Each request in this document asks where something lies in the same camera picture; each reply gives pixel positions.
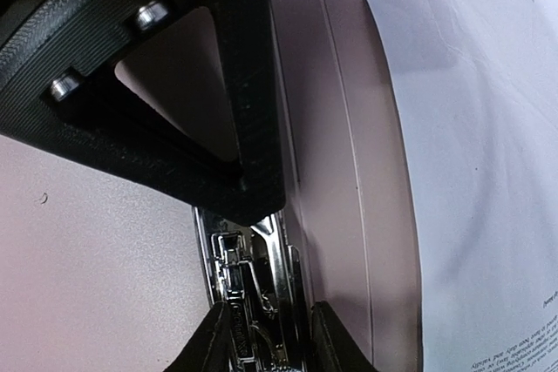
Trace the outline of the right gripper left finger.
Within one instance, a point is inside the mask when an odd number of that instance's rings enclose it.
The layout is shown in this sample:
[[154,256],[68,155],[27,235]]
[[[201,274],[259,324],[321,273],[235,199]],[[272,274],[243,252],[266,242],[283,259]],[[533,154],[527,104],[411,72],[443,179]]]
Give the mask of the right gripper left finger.
[[216,302],[195,330],[186,346],[165,372],[229,371],[231,352],[230,308]]

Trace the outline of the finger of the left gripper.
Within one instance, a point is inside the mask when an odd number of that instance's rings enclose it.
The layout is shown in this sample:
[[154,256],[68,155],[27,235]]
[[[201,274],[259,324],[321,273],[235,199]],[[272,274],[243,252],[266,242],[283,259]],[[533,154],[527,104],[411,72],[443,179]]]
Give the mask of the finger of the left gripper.
[[1,133],[240,225],[286,203],[269,0],[1,0]]

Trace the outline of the tan folder metal clip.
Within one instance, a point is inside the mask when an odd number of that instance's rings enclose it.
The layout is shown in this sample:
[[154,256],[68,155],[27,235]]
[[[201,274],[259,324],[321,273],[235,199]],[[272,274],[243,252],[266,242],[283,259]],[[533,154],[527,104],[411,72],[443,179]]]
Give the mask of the tan folder metal clip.
[[211,303],[230,310],[232,371],[310,371],[310,326],[298,249],[283,212],[250,227],[196,207]]

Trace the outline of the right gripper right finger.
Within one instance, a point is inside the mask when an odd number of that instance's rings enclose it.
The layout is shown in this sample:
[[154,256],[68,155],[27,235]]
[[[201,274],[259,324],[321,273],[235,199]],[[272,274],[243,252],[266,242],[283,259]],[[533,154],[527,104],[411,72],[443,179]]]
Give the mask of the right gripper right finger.
[[311,310],[311,343],[314,371],[377,371],[327,301]]

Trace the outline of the tan brown folder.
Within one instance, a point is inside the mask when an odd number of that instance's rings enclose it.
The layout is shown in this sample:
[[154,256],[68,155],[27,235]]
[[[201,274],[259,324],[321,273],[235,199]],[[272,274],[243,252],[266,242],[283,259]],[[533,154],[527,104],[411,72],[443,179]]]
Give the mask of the tan brown folder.
[[[427,371],[405,146],[367,0],[269,0],[289,242],[377,371]],[[164,371],[215,303],[194,209],[1,133],[1,368]]]

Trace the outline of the printed paper sheet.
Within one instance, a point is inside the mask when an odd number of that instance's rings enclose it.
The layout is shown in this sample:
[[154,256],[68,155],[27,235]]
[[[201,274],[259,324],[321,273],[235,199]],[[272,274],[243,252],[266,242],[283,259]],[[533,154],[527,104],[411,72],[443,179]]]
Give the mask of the printed paper sheet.
[[557,0],[367,0],[412,190],[427,371],[557,368]]

